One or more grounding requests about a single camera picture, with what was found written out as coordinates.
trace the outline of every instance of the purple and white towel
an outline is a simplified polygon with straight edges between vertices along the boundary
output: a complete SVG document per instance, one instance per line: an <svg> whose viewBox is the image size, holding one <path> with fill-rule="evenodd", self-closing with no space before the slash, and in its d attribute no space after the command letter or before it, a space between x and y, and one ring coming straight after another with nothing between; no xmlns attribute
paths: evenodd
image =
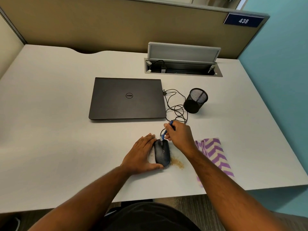
<svg viewBox="0 0 308 231"><path fill-rule="evenodd" d="M220 168L226 175L234 179L234 174L222 150L219 138L204 139L195 141L199 151L210 159L218 168Z"/></svg>

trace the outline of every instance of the teal wall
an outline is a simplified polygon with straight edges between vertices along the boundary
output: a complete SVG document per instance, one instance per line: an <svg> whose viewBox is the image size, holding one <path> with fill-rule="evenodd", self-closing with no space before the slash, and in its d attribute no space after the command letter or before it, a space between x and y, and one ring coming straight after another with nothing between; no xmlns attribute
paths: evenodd
<svg viewBox="0 0 308 231"><path fill-rule="evenodd" d="M270 19L239 59L308 172L308 0L248 0L244 10ZM268 209L308 217L307 186L250 194Z"/></svg>

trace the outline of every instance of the white desk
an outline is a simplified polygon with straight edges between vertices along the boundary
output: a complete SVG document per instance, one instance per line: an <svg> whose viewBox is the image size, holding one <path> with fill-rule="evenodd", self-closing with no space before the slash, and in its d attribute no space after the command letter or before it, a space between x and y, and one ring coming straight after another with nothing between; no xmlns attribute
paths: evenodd
<svg viewBox="0 0 308 231"><path fill-rule="evenodd" d="M0 80L0 213L53 208L118 166L133 143L164 121L92 123L95 77L158 78L184 95L199 87L208 102L189 115L194 138L219 137L245 190L308 184L308 176L238 60L217 59L223 77L145 74L146 54L80 54L26 45ZM171 105L183 103L179 96ZM203 194L184 169L131 177L114 201Z"/></svg>

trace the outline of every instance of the cloth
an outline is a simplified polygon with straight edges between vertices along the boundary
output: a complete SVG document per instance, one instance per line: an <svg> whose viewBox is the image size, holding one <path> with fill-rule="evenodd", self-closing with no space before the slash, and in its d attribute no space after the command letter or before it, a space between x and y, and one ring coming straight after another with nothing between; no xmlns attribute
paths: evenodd
<svg viewBox="0 0 308 231"><path fill-rule="evenodd" d="M200 231L184 214L154 202L127 206L102 218L91 231Z"/></svg>
<svg viewBox="0 0 308 231"><path fill-rule="evenodd" d="M222 149L219 138L196 140L195 144L203 155L234 180L234 174L225 156L224 150ZM197 181L199 185L202 186L198 176Z"/></svg>

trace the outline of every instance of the brown partition panel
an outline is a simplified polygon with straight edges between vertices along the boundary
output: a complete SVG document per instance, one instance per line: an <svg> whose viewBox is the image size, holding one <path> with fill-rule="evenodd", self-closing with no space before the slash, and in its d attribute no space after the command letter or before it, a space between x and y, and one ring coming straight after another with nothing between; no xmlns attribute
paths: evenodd
<svg viewBox="0 0 308 231"><path fill-rule="evenodd" d="M148 42L221 47L237 58L258 28L224 25L228 10L136 0L0 0L28 44L147 52Z"/></svg>

